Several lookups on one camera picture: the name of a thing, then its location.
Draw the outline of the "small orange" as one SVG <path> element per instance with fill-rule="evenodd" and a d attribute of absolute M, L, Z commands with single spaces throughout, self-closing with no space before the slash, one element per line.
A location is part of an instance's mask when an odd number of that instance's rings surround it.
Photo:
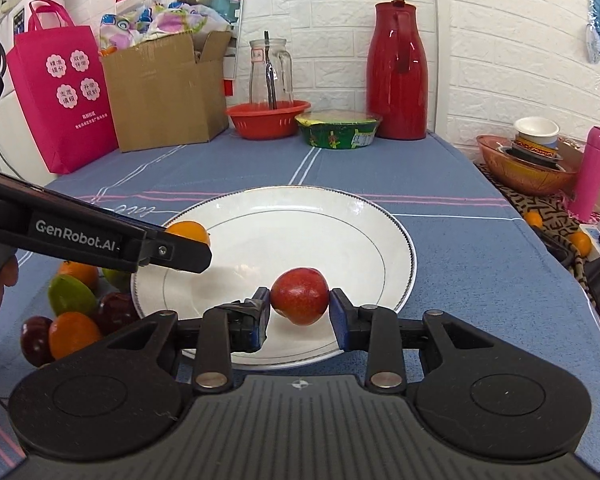
<path fill-rule="evenodd" d="M 195 221 L 174 222 L 166 227 L 166 232 L 187 238 L 188 240 L 204 243 L 207 246 L 211 244 L 210 236 L 206 228 Z"/>

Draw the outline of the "red apple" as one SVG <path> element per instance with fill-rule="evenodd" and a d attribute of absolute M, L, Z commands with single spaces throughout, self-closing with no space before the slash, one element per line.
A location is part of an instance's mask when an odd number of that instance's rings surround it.
<path fill-rule="evenodd" d="M 282 274 L 271 288 L 272 308 L 294 325 L 314 324 L 328 305 L 328 284 L 316 269 L 291 269 Z"/>

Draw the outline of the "dark red plum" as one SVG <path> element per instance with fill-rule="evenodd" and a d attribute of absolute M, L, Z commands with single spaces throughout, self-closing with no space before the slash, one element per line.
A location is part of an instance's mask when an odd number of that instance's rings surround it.
<path fill-rule="evenodd" d="M 122 330 L 139 319 L 128 292 L 110 292 L 102 296 L 96 311 L 92 314 L 92 320 L 104 336 Z"/>
<path fill-rule="evenodd" d="M 41 367 L 54 362 L 50 352 L 50 326 L 52 320 L 45 316 L 32 316 L 22 324 L 20 348 L 24 358 L 33 366 Z"/>

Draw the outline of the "orange tangerine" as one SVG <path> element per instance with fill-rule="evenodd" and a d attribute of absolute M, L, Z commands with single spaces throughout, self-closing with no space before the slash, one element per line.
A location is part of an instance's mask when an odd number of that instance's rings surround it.
<path fill-rule="evenodd" d="M 102 340 L 96 323 L 80 312 L 65 312 L 50 324 L 48 342 L 55 360 L 70 356 L 97 341 Z"/>
<path fill-rule="evenodd" d="M 66 260 L 59 266 L 57 274 L 76 278 L 92 292 L 96 292 L 98 289 L 99 272 L 97 266 Z"/>

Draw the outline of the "white round plate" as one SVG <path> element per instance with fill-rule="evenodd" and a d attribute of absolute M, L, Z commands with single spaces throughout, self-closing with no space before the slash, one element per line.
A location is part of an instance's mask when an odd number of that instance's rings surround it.
<path fill-rule="evenodd" d="M 314 186 L 269 186 L 210 198 L 172 219 L 209 233 L 212 263 L 195 274 L 143 266 L 132 277 L 140 316 L 205 310 L 270 287 L 293 268 L 320 271 L 352 304 L 400 312 L 415 285 L 417 257 L 407 229 L 363 197 Z"/>

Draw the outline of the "blue striped tablecloth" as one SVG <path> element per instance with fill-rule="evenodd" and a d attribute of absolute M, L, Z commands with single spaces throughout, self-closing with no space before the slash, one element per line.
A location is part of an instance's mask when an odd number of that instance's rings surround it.
<path fill-rule="evenodd" d="M 448 311 L 565 367 L 588 388 L 593 416 L 579 455 L 600 471 L 600 326 L 577 281 L 494 185 L 437 136 L 317 151 L 298 138 L 114 153 L 54 189 L 161 223 L 205 198 L 274 184 L 321 185 L 372 200 L 414 240 L 411 314 Z"/>

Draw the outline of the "pink tote bag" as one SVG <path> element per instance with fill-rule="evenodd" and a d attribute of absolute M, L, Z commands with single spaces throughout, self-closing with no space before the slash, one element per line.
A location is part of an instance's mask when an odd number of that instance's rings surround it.
<path fill-rule="evenodd" d="M 6 54 L 24 119 L 52 174 L 71 174 L 118 148 L 91 27 L 54 0 L 29 3 L 28 29 Z"/>

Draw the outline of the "cardboard box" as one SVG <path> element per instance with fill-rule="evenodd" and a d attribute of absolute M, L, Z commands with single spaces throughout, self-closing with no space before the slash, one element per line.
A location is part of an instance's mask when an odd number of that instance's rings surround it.
<path fill-rule="evenodd" d="M 175 34 L 102 58 L 122 152 L 206 143 L 228 128 L 223 61 L 232 35 Z"/>

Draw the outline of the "red plastic basket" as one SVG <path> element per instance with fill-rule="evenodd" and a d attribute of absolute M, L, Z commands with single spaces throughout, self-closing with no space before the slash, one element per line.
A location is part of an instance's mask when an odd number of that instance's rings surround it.
<path fill-rule="evenodd" d="M 252 103 L 237 104 L 226 110 L 237 133 L 245 140 L 265 141 L 294 136 L 298 131 L 296 117 L 306 112 L 311 104 L 295 100 L 289 106 L 266 110 Z"/>

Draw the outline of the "green instant noodle bowl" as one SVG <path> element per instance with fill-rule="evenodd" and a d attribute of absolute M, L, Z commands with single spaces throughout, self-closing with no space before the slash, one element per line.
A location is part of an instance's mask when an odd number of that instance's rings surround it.
<path fill-rule="evenodd" d="M 381 118 L 352 110 L 321 110 L 302 113 L 296 122 L 312 148 L 354 150 L 373 143 Z"/>

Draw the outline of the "glass pitcher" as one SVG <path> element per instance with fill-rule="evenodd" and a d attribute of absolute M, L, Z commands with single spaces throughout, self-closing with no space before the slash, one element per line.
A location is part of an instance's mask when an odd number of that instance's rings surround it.
<path fill-rule="evenodd" d="M 261 39 L 250 41 L 250 103 L 259 110 L 278 110 L 294 104 L 292 59 L 287 40 L 274 38 L 266 30 Z"/>

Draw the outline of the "orange-brown bowl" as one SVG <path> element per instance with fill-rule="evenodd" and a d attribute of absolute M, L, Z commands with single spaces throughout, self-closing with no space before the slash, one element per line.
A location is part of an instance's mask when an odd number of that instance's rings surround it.
<path fill-rule="evenodd" d="M 477 136 L 482 159 L 495 180 L 531 196 L 570 191 L 577 180 L 576 167 L 561 162 L 550 168 L 520 159 L 510 152 L 512 141 L 505 136 Z"/>

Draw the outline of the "floral cloth in box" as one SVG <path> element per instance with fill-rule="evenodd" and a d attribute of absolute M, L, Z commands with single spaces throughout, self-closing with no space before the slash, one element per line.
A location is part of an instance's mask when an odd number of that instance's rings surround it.
<path fill-rule="evenodd" d="M 139 6 L 122 14 L 104 14 L 98 29 L 101 55 L 135 47 L 164 36 L 191 34 L 201 48 L 212 32 L 230 32 L 230 22 L 204 4 L 172 2 Z"/>

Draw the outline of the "pink water bottle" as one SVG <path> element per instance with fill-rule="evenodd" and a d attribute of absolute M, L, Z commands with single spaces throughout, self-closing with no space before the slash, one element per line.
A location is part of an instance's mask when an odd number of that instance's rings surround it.
<path fill-rule="evenodd" d="M 600 127 L 594 126 L 586 138 L 576 184 L 567 202 L 571 217 L 588 223 L 600 194 Z"/>

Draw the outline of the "red thermos jug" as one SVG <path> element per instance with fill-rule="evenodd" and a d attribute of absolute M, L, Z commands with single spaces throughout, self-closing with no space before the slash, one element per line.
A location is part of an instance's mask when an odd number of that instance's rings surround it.
<path fill-rule="evenodd" d="M 376 4 L 366 62 L 366 110 L 381 118 L 376 134 L 422 140 L 428 115 L 428 65 L 416 8 L 404 0 Z"/>

